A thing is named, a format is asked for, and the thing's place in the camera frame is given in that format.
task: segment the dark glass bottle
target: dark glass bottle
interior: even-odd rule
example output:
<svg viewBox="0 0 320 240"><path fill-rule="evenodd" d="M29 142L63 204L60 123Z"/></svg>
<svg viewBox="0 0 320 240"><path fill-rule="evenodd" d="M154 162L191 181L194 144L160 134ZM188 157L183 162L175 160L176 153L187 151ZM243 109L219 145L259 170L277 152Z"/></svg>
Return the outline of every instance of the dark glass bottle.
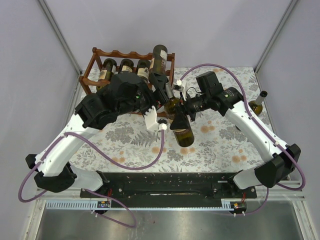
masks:
<svg viewBox="0 0 320 240"><path fill-rule="evenodd" d="M170 100L168 103L164 105L164 110L166 112L168 121L171 124L176 116L175 106L180 101L180 99L174 96L174 93L172 91L172 88L169 82L165 85L165 90ZM192 132L190 124L187 129L176 129L176 130L173 130L173 133L177 143L179 144L179 146L183 148L191 146L195 141L195 136L194 136L194 133Z"/></svg>
<svg viewBox="0 0 320 240"><path fill-rule="evenodd" d="M153 48L150 73L165 74L167 65L168 49L163 45Z"/></svg>
<svg viewBox="0 0 320 240"><path fill-rule="evenodd" d="M106 60L104 60L98 82L102 82L104 86L107 85L110 82L111 77L115 74L116 68L117 62L115 60L113 60L112 58L107 58ZM98 91L104 86L97 86L96 90Z"/></svg>
<svg viewBox="0 0 320 240"><path fill-rule="evenodd" d="M259 116L262 113L264 107L262 106L262 102L266 98L268 93L266 91L261 91L256 100L250 101L248 103L249 107L254 111L254 113Z"/></svg>
<svg viewBox="0 0 320 240"><path fill-rule="evenodd" d="M121 61L119 72L129 71L132 72L134 70L134 62L128 58L125 58Z"/></svg>
<svg viewBox="0 0 320 240"><path fill-rule="evenodd" d="M136 74L143 79L143 81L147 84L149 79L149 68L150 61L145 59L140 59L138 61L138 65L136 66Z"/></svg>

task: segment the metal floor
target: metal floor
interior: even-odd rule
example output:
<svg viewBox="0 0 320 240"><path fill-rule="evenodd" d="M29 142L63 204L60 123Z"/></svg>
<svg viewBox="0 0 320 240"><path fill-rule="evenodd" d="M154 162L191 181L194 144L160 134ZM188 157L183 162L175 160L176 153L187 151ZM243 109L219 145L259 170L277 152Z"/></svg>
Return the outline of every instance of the metal floor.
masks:
<svg viewBox="0 0 320 240"><path fill-rule="evenodd" d="M258 206L249 202L249 210ZM37 240L302 240L291 202L270 201L257 214L209 211L137 211L138 227L125 228L90 211L44 210ZM132 223L125 211L106 215Z"/></svg>

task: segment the white bracket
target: white bracket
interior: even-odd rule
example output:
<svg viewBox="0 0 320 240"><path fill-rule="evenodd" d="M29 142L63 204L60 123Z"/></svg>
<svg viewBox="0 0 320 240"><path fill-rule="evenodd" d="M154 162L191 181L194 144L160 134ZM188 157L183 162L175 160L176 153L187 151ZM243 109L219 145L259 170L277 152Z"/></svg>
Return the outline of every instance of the white bracket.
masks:
<svg viewBox="0 0 320 240"><path fill-rule="evenodd" d="M150 132L158 132L161 130L167 130L167 125L164 123L159 124L157 122L157 110L155 106L149 108L149 110L143 115L146 129Z"/></svg>
<svg viewBox="0 0 320 240"><path fill-rule="evenodd" d="M174 85L173 89L182 93L183 99L187 100L187 90L188 90L187 81L181 81L181 80L176 81L176 84Z"/></svg>

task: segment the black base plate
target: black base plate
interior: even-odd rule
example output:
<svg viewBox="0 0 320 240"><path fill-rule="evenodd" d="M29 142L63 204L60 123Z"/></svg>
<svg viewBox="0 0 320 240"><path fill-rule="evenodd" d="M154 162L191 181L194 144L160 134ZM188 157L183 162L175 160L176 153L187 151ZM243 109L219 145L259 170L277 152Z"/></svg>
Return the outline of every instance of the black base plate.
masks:
<svg viewBox="0 0 320 240"><path fill-rule="evenodd" d="M101 173L109 183L103 192L112 189L111 197L129 208L208 208L221 207L221 199L257 197L254 187L239 190L227 180L235 173ZM96 198L81 191L81 198ZM120 208L116 202L112 208Z"/></svg>

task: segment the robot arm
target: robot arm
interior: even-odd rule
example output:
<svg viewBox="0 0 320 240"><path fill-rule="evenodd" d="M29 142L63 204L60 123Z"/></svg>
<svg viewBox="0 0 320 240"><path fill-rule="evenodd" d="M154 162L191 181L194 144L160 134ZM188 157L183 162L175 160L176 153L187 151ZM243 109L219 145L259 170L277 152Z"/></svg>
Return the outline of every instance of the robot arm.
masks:
<svg viewBox="0 0 320 240"><path fill-rule="evenodd" d="M117 117L130 112L142 112L148 131L158 132L165 129L164 123L157 122L157 108L168 99L163 92L163 77L157 76L157 93L149 90L140 77L134 73L122 72L112 78L112 82L98 93L86 96L75 108L69 123L49 145L60 140L50 150L45 161L37 168L34 180L39 188L58 193L70 187L98 190L103 179L98 172L79 169L69 164L69 159L82 146L83 141L68 135L73 132L89 139L113 123ZM47 147L39 154L29 154L26 162L30 169L42 162Z"/></svg>
<svg viewBox="0 0 320 240"><path fill-rule="evenodd" d="M182 128L181 125L186 124L184 115L189 115L191 121L194 121L197 112L207 109L218 111L236 125L247 136L264 161L260 166L242 170L233 176L231 180L239 189L258 185L272 188L295 169L286 154L267 137L248 115L243 96L237 89L230 87L224 90L216 74L212 71L199 75L196 80L202 94L197 94L192 98L186 95L186 86L175 86L175 89L181 92L181 99L179 105L176 106L177 117L172 122L170 129ZM301 153L300 148L296 144L289 146L269 130L254 112L251 111L251 114L255 116L255 119L267 133L273 136L276 143L284 147L297 162Z"/></svg>
<svg viewBox="0 0 320 240"><path fill-rule="evenodd" d="M197 112L207 109L218 111L235 124L253 143L264 161L262 165L242 170L229 179L241 190L257 185L271 188L295 169L290 159L249 117L244 107L243 96L238 90L234 87L224 90L212 71L198 76L196 80L202 94L192 98L186 96L184 86L181 91L184 97L181 97L180 103L176 106L176 116L170 129L183 128L188 124L186 115L194 121ZM103 177L98 172L82 170L68 163L83 142L73 136L66 136L66 133L75 132L89 139L107 124L115 122L119 115L139 111L144 116L146 128L149 131L159 131L160 125L164 123L157 122L156 110L169 100L165 93L167 81L164 75L152 74L150 82L156 89L152 92L136 74L122 72L114 75L109 85L97 93L86 96L76 107L70 122L56 138L64 139L50 151L44 163L38 167L38 174L34 178L37 186L55 193L69 187L98 190L104 184ZM286 147L297 162L301 152L299 147L296 144L287 145L268 130L262 121L257 117L256 119L280 145ZM29 168L32 169L41 161L47 150L48 148L38 155L28 155L26 161Z"/></svg>

